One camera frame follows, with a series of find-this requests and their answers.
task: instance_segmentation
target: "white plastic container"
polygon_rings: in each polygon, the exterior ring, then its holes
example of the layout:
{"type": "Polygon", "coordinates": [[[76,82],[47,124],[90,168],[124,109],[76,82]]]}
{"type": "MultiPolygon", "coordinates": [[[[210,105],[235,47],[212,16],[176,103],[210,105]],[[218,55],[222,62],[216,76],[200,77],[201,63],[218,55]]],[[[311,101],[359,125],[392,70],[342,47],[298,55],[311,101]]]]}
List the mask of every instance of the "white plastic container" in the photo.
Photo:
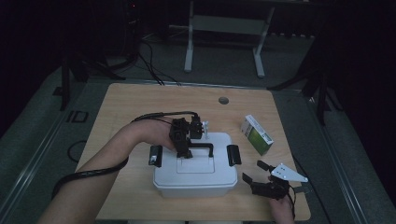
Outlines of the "white plastic container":
{"type": "Polygon", "coordinates": [[[177,158],[175,152],[163,149],[163,164],[154,170],[153,183],[163,197],[219,197],[233,189],[237,172],[228,161],[227,133],[209,133],[208,138],[191,139],[193,143],[213,144],[213,157],[208,148],[191,148],[192,158],[177,158]]]}

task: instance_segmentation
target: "green and white box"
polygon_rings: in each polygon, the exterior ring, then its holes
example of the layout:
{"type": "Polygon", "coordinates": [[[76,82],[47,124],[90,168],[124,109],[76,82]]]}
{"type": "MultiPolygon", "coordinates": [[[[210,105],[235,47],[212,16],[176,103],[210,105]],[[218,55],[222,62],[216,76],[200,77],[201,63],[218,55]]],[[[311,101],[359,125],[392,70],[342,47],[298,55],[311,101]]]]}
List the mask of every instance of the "green and white box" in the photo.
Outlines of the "green and white box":
{"type": "Polygon", "coordinates": [[[251,115],[245,116],[241,130],[260,155],[264,155],[274,143],[274,140],[251,115]]]}

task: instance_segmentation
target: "wooden table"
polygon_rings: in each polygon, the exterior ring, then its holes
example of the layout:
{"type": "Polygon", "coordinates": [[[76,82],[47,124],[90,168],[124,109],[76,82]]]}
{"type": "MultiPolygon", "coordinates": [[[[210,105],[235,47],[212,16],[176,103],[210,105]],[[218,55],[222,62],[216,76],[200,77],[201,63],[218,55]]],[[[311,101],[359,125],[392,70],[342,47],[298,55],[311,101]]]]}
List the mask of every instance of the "wooden table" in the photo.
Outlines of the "wooden table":
{"type": "MultiPolygon", "coordinates": [[[[140,144],[110,191],[98,219],[141,220],[272,220],[265,197],[252,195],[242,173],[254,181],[267,182],[268,172],[257,160],[273,166],[281,162],[295,170],[282,123],[271,92],[235,88],[179,87],[112,84],[106,93],[78,167],[92,157],[116,131],[134,118],[153,112],[194,111],[209,121],[210,132],[227,133],[239,146],[242,165],[236,166],[238,183],[223,197],[163,198],[152,183],[153,166],[148,166],[149,145],[140,144]],[[223,105],[220,97],[227,97],[223,105]],[[260,156],[240,127],[251,114],[275,140],[260,156]]],[[[301,186],[290,182],[292,186],[301,186]]],[[[303,193],[297,194],[296,220],[307,220],[310,211],[303,193]]]]}

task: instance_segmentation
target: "wire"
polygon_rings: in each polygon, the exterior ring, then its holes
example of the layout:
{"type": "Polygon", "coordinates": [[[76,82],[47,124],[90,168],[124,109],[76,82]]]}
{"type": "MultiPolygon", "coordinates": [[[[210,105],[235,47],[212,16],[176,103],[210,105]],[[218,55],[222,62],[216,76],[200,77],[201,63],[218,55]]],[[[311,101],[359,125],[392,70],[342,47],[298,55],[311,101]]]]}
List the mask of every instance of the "wire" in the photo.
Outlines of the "wire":
{"type": "Polygon", "coordinates": [[[338,106],[338,104],[335,102],[335,100],[332,98],[332,96],[329,94],[329,92],[326,90],[326,95],[327,97],[330,99],[330,101],[332,102],[332,105],[334,106],[334,108],[338,111],[344,111],[343,108],[341,108],[340,106],[338,106]]]}
{"type": "Polygon", "coordinates": [[[73,180],[78,180],[78,179],[83,179],[83,178],[87,178],[87,177],[93,177],[93,176],[99,176],[99,175],[108,175],[114,172],[119,171],[120,169],[122,169],[126,163],[128,163],[128,159],[126,158],[125,161],[123,161],[122,163],[110,167],[110,168],[106,168],[106,169],[101,169],[101,170],[91,170],[91,171],[83,171],[83,172],[77,172],[71,175],[66,175],[63,178],[61,178],[56,184],[55,187],[53,188],[52,191],[52,197],[51,199],[53,199],[59,192],[59,190],[61,189],[61,187],[73,180]]]}
{"type": "Polygon", "coordinates": [[[121,73],[124,73],[124,72],[128,71],[129,69],[131,69],[132,67],[138,67],[138,66],[136,66],[134,64],[131,64],[128,67],[126,67],[126,68],[122,69],[121,71],[117,72],[116,74],[119,75],[121,73]]]}
{"type": "Polygon", "coordinates": [[[189,31],[189,28],[183,29],[182,31],[180,31],[180,32],[178,32],[178,33],[176,33],[174,35],[169,35],[169,38],[172,38],[172,37],[175,37],[175,36],[178,36],[178,35],[182,35],[184,33],[187,33],[188,31],[189,31]]]}
{"type": "Polygon", "coordinates": [[[296,196],[296,191],[294,190],[294,188],[291,185],[289,185],[289,187],[293,190],[293,194],[294,194],[294,200],[291,198],[289,193],[288,193],[288,197],[289,197],[290,202],[291,202],[291,212],[293,214],[293,218],[295,218],[296,217],[295,204],[296,204],[297,196],[296,196]]]}
{"type": "Polygon", "coordinates": [[[163,119],[155,119],[155,120],[159,120],[159,121],[168,123],[168,124],[170,124],[170,125],[172,125],[172,126],[175,126],[173,123],[171,123],[171,122],[169,122],[169,121],[166,121],[166,120],[163,120],[163,119]]]}
{"type": "Polygon", "coordinates": [[[180,111],[180,112],[168,112],[168,113],[158,112],[158,113],[151,113],[151,114],[145,114],[139,116],[136,119],[132,120],[132,122],[139,121],[142,119],[157,119],[165,116],[186,115],[186,114],[194,115],[196,118],[198,117],[198,114],[192,111],[180,111]]]}
{"type": "Polygon", "coordinates": [[[145,45],[148,46],[148,48],[149,48],[149,52],[150,52],[150,55],[149,55],[149,62],[147,62],[147,61],[145,60],[145,58],[140,54],[140,52],[139,52],[139,57],[142,59],[142,61],[144,62],[144,64],[145,64],[146,67],[148,68],[148,71],[150,72],[151,76],[152,76],[160,85],[162,85],[162,86],[164,86],[164,83],[163,83],[163,81],[158,77],[158,75],[162,75],[162,76],[164,76],[164,77],[168,77],[168,78],[170,78],[171,80],[173,80],[174,82],[176,82],[176,84],[177,84],[178,86],[181,86],[180,82],[178,82],[178,81],[175,80],[174,78],[172,78],[172,77],[170,77],[170,76],[164,74],[163,72],[161,72],[160,70],[158,70],[157,68],[155,68],[154,65],[152,65],[152,57],[153,57],[152,46],[151,46],[148,42],[146,42],[146,41],[144,41],[144,40],[142,40],[141,42],[142,42],[142,44],[145,44],[145,45]]]}
{"type": "MultiPolygon", "coordinates": [[[[296,161],[297,165],[301,168],[301,170],[303,171],[304,175],[305,175],[308,179],[311,179],[311,178],[308,176],[308,173],[304,170],[304,167],[303,167],[303,166],[300,164],[300,162],[294,157],[294,155],[291,154],[291,156],[292,156],[293,159],[296,161]]],[[[319,203],[320,203],[320,206],[321,206],[322,209],[323,209],[324,215],[326,216],[326,218],[327,218],[327,220],[329,221],[329,223],[332,223],[332,221],[330,220],[330,216],[329,216],[329,214],[327,213],[326,208],[325,208],[325,206],[324,206],[324,204],[323,204],[323,201],[320,199],[320,197],[319,197],[319,195],[318,195],[318,192],[317,192],[317,190],[315,189],[315,186],[314,186],[311,182],[309,182],[309,184],[311,185],[312,190],[315,192],[315,195],[317,195],[318,201],[319,201],[319,203]]]]}
{"type": "Polygon", "coordinates": [[[75,162],[79,162],[79,160],[76,160],[73,158],[73,156],[71,155],[71,150],[73,147],[75,147],[76,145],[80,144],[80,143],[87,143],[87,140],[80,140],[77,141],[76,143],[73,143],[68,149],[67,149],[67,157],[71,160],[71,161],[75,161],[75,162]]]}

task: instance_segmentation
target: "black cable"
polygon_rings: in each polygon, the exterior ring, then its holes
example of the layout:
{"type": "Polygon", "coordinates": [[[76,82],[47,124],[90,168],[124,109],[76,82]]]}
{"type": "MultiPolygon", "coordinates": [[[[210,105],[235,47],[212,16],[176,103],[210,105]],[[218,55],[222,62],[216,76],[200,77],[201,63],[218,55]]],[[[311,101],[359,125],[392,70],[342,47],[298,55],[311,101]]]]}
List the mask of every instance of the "black cable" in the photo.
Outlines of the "black cable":
{"type": "Polygon", "coordinates": [[[159,113],[151,113],[151,114],[142,115],[142,116],[137,117],[136,119],[132,120],[132,122],[139,121],[142,119],[157,119],[157,118],[161,118],[161,117],[165,117],[165,116],[186,115],[186,114],[194,115],[196,118],[198,117],[198,114],[195,112],[192,112],[192,111],[180,111],[180,112],[168,112],[168,113],[159,112],[159,113]]]}
{"type": "Polygon", "coordinates": [[[52,191],[51,199],[53,199],[56,196],[56,194],[58,194],[59,190],[61,189],[61,187],[64,184],[66,184],[70,181],[73,181],[73,180],[78,180],[78,179],[83,179],[83,178],[93,177],[93,176],[99,176],[99,175],[108,175],[108,174],[117,172],[120,169],[122,169],[126,165],[126,163],[128,163],[128,159],[129,158],[126,158],[126,160],[123,161],[122,163],[120,163],[116,166],[110,167],[110,168],[77,172],[77,173],[74,173],[71,175],[64,176],[55,184],[55,187],[53,188],[53,191],[52,191]]]}
{"type": "Polygon", "coordinates": [[[293,201],[293,199],[291,198],[290,194],[287,195],[290,202],[291,202],[291,214],[293,215],[293,219],[296,218],[296,213],[295,213],[295,201],[293,201]]]}
{"type": "Polygon", "coordinates": [[[170,124],[170,125],[172,125],[172,126],[175,127],[175,125],[174,125],[173,123],[169,122],[169,121],[166,121],[166,120],[163,120],[163,119],[155,119],[155,120],[162,121],[162,122],[164,122],[164,123],[170,124]]]}
{"type": "MultiPolygon", "coordinates": [[[[305,175],[308,179],[311,179],[311,178],[308,176],[308,173],[304,170],[304,167],[299,163],[299,161],[294,157],[294,155],[291,154],[291,156],[292,156],[293,159],[296,161],[297,165],[301,168],[301,170],[303,171],[304,175],[305,175]]],[[[325,206],[324,206],[324,204],[323,204],[323,201],[320,199],[320,197],[319,197],[319,195],[318,195],[318,192],[317,192],[317,190],[315,189],[315,186],[314,186],[311,182],[309,182],[309,185],[312,187],[312,190],[315,192],[315,195],[317,195],[318,201],[319,201],[319,203],[320,203],[320,206],[321,206],[322,209],[323,209],[324,215],[326,216],[326,218],[327,218],[327,220],[329,221],[329,223],[332,224],[332,221],[330,220],[330,216],[329,216],[329,214],[327,213],[326,208],[325,208],[325,206]]]]}
{"type": "Polygon", "coordinates": [[[289,185],[291,187],[291,189],[293,190],[293,194],[294,194],[294,201],[293,204],[296,204],[296,199],[297,199],[297,195],[296,195],[296,191],[294,190],[294,187],[292,187],[291,185],[289,185]]]}
{"type": "Polygon", "coordinates": [[[125,68],[125,67],[127,67],[127,69],[128,68],[130,68],[131,67],[131,63],[134,63],[135,61],[137,60],[137,55],[136,56],[132,56],[132,55],[128,55],[126,58],[125,58],[125,61],[124,62],[122,62],[122,63],[117,63],[117,64],[112,64],[112,65],[110,65],[108,68],[111,70],[111,71],[117,71],[117,70],[119,70],[119,69],[121,69],[121,68],[125,68]]]}
{"type": "Polygon", "coordinates": [[[126,67],[126,68],[122,69],[121,71],[117,72],[116,74],[119,75],[119,74],[121,74],[121,73],[124,73],[124,72],[128,71],[128,69],[130,69],[130,68],[132,68],[132,67],[141,68],[141,67],[139,67],[139,66],[136,66],[135,64],[131,64],[131,65],[129,65],[128,67],[126,67]]]}
{"type": "Polygon", "coordinates": [[[146,65],[146,67],[148,68],[148,71],[150,72],[151,76],[154,77],[154,79],[156,79],[157,82],[160,80],[160,82],[161,82],[160,85],[164,85],[164,84],[163,84],[163,81],[158,77],[158,74],[155,73],[155,71],[157,71],[157,72],[160,73],[160,75],[162,75],[162,76],[164,76],[164,77],[170,78],[171,80],[173,80],[174,82],[176,82],[176,84],[177,84],[178,86],[181,86],[180,82],[178,82],[178,81],[175,80],[174,78],[172,78],[172,77],[170,77],[170,76],[164,74],[163,72],[161,72],[160,70],[158,70],[157,68],[155,68],[154,65],[152,65],[152,57],[153,57],[152,46],[151,46],[148,42],[146,42],[146,41],[144,41],[144,40],[142,40],[141,42],[142,42],[142,44],[145,44],[145,45],[148,46],[148,48],[149,48],[149,52],[150,52],[150,55],[149,55],[149,63],[143,58],[143,56],[142,56],[140,53],[139,53],[139,57],[140,57],[140,58],[143,60],[143,62],[145,63],[145,65],[146,65]]]}
{"type": "Polygon", "coordinates": [[[120,77],[117,74],[114,74],[112,71],[110,71],[108,69],[108,67],[106,66],[106,64],[101,64],[99,62],[96,62],[92,59],[90,59],[89,57],[83,55],[82,53],[77,52],[77,56],[85,63],[87,64],[89,67],[94,68],[96,70],[98,70],[99,72],[101,72],[102,74],[112,78],[112,79],[117,79],[117,80],[125,80],[125,77],[120,77]]]}
{"type": "Polygon", "coordinates": [[[338,104],[334,101],[334,99],[332,98],[332,96],[329,94],[328,91],[326,91],[327,97],[330,99],[330,101],[332,102],[332,105],[334,106],[334,108],[338,111],[344,111],[343,108],[339,107],[338,104]]]}
{"type": "Polygon", "coordinates": [[[145,60],[145,58],[143,58],[143,56],[140,53],[139,53],[139,58],[141,58],[143,60],[143,62],[145,63],[146,67],[148,68],[149,73],[158,82],[158,84],[160,84],[161,86],[164,86],[165,84],[163,83],[163,81],[159,77],[157,77],[157,75],[152,71],[151,66],[145,60]]]}
{"type": "Polygon", "coordinates": [[[87,140],[80,140],[77,141],[76,143],[73,143],[68,149],[67,149],[67,157],[71,160],[71,161],[75,161],[75,162],[79,162],[79,160],[76,160],[73,158],[73,156],[71,155],[71,150],[73,147],[75,147],[76,145],[80,144],[80,143],[87,143],[87,140]]]}

